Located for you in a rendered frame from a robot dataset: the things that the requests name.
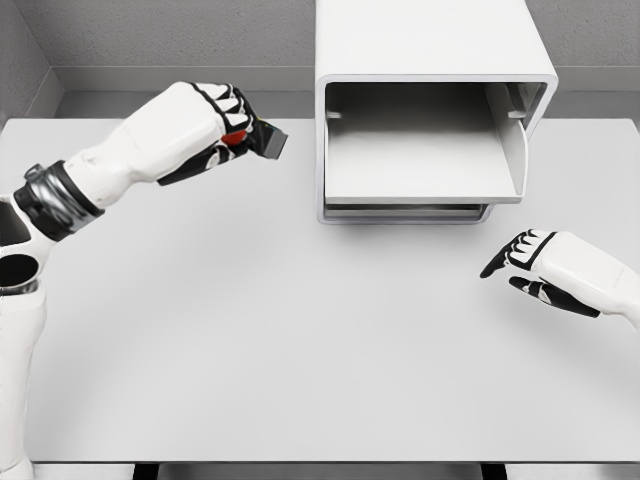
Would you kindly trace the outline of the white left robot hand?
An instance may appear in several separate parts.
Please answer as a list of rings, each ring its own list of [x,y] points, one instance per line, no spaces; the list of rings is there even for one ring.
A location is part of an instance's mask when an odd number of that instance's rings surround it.
[[[124,120],[110,139],[129,182],[169,185],[250,150],[262,154],[269,129],[233,85],[178,82]]]

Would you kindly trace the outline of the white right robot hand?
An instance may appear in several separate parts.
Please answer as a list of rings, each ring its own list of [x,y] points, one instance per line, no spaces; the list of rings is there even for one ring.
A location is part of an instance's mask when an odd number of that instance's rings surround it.
[[[480,276],[488,278],[506,266],[535,274],[535,280],[513,276],[509,284],[549,306],[591,318],[622,316],[618,285],[628,266],[570,232],[523,231]]]

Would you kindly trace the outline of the white cabinet drawer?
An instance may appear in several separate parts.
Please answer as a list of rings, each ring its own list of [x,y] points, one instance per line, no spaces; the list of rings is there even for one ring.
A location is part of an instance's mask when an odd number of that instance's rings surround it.
[[[527,167],[527,138],[517,123],[426,122],[385,130],[331,120],[324,198],[329,204],[518,203]]]

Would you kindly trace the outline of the white tabletop storage cabinet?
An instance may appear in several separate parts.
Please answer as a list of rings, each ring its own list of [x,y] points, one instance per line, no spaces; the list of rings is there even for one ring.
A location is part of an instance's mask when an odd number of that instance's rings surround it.
[[[478,224],[500,204],[329,204],[327,124],[492,119],[529,141],[559,79],[525,0],[315,0],[317,208],[326,224]]]

